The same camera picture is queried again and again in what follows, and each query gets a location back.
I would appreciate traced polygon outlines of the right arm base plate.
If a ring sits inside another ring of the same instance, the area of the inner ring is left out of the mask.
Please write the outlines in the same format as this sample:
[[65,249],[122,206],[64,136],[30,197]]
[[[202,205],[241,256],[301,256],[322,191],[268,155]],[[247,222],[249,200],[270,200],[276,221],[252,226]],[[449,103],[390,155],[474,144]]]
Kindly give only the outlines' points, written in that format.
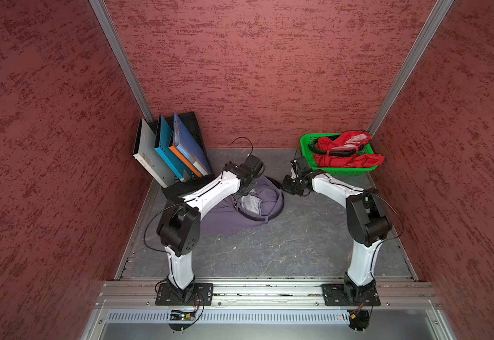
[[323,284],[322,295],[327,307],[379,307],[381,301],[374,283],[356,287],[347,284]]

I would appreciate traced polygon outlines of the purple trousers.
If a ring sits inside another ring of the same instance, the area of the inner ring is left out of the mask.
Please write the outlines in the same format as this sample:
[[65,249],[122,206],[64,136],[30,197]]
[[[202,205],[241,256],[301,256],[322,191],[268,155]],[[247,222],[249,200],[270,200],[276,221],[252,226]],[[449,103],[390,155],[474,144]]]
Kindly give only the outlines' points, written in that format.
[[266,224],[252,221],[241,215],[237,211],[233,195],[231,195],[218,203],[204,216],[200,223],[200,234],[202,236],[231,235]]

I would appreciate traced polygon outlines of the blue orange book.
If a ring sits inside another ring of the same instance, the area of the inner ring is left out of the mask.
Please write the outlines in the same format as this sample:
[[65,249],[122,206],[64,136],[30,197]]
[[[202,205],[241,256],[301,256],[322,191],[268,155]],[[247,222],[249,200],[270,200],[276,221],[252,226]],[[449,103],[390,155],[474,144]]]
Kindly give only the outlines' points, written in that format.
[[197,177],[213,173],[194,112],[173,115],[172,144],[169,149]]

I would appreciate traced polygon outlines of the green plastic basket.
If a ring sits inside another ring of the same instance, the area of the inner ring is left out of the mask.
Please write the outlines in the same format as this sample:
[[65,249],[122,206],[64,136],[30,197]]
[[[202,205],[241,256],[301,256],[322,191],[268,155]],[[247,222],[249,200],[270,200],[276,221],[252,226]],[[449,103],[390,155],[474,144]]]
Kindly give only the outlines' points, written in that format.
[[314,159],[314,153],[309,149],[311,145],[314,145],[316,140],[320,137],[330,137],[330,139],[335,139],[339,134],[332,133],[309,133],[303,135],[300,140],[300,150],[302,151],[302,155],[305,157],[307,164],[313,169],[318,170],[322,169],[323,171],[328,172],[332,176],[360,176],[368,171],[376,170],[377,165],[372,167],[319,167]]

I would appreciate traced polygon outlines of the black file rack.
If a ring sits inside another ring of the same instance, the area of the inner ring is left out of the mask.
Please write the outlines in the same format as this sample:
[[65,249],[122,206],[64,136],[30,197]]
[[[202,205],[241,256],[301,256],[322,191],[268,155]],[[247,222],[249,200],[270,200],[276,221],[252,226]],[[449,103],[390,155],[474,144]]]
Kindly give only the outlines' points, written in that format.
[[[171,129],[172,129],[172,123],[173,123],[173,116],[165,118],[166,121],[170,124]],[[153,131],[156,133],[156,128],[158,127],[158,121],[156,121],[152,128]],[[215,179],[214,172],[210,175],[204,176],[204,177],[197,177],[196,175],[192,175],[191,180],[186,181],[186,182],[180,182],[177,177],[176,177],[176,183],[173,184],[172,186],[168,188],[163,188],[163,195],[167,199],[173,198],[173,197],[179,197],[179,196],[184,196],[188,193],[191,193],[193,191],[197,191],[198,189],[202,188],[203,186],[206,186],[209,184],[211,181]]]

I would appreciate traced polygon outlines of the grey white book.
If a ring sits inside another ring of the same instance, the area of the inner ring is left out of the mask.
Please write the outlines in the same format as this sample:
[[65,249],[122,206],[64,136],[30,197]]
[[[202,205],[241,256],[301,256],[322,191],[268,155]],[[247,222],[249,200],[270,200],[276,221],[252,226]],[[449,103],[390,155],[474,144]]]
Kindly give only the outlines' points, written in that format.
[[132,154],[162,188],[168,188],[176,183],[176,176],[156,152],[155,145],[156,133],[145,119],[140,119]]

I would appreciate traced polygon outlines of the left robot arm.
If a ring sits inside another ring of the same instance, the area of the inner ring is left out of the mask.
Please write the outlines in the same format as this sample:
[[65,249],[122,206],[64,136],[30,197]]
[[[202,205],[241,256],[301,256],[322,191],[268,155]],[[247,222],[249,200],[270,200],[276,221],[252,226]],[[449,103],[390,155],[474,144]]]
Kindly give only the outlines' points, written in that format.
[[229,162],[213,181],[201,189],[167,201],[160,217],[157,235],[163,249],[150,246],[143,235],[147,249],[165,253],[169,264],[169,274],[163,283],[181,304],[187,304],[195,296],[193,272],[193,249],[200,240],[201,222],[218,203],[231,195],[245,196],[262,175],[264,165],[258,157],[248,156],[240,165]]

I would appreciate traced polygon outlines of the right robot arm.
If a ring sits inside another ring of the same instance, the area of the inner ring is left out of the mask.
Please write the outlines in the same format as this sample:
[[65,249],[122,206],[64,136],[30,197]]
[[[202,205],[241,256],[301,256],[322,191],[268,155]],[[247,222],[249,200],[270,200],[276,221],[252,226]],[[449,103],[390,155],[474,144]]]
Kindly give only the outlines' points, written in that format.
[[337,202],[346,209],[347,228],[353,239],[350,265],[343,283],[323,286],[326,304],[334,306],[380,306],[374,267],[380,247],[393,228],[386,201],[374,188],[355,187],[325,171],[286,175],[285,192],[306,196],[312,192]]

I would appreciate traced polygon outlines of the teal book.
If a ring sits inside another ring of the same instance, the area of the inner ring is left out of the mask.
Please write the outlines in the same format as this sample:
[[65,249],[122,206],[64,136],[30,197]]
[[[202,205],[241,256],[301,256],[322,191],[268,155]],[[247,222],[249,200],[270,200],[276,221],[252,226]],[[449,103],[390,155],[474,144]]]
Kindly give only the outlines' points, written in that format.
[[193,172],[170,149],[172,142],[171,126],[165,117],[160,115],[158,127],[156,128],[155,150],[180,182],[189,181],[192,178]]

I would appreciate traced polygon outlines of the red garment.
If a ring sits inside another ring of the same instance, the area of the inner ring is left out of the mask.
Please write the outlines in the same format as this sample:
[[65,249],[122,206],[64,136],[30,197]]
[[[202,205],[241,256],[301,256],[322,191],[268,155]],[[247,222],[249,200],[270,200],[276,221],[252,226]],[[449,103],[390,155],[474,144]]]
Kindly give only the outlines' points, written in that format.
[[370,168],[381,165],[386,157],[381,154],[360,154],[372,135],[364,131],[348,131],[340,135],[319,137],[309,145],[318,167]]

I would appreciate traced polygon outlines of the aluminium rail frame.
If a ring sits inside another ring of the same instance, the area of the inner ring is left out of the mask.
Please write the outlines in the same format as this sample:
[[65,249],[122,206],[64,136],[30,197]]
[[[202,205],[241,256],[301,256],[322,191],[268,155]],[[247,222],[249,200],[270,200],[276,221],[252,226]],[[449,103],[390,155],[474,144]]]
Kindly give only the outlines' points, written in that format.
[[104,283],[83,339],[102,339],[105,327],[114,322],[176,323],[178,330],[198,322],[274,324],[354,324],[354,331],[375,324],[375,312],[419,311],[437,339],[454,339],[450,323],[431,283],[383,280],[376,284],[379,307],[327,307],[323,284],[342,284],[330,279],[200,279],[214,285],[209,306],[157,306],[160,280],[112,280]]

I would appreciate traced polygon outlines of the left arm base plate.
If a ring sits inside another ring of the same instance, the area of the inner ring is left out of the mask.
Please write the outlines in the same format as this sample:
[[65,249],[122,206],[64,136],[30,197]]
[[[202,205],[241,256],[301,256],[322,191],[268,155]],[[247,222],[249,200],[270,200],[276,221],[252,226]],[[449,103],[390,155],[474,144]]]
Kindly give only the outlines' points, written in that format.
[[214,285],[212,283],[191,283],[180,290],[172,283],[161,283],[156,289],[155,305],[202,307],[212,304]]

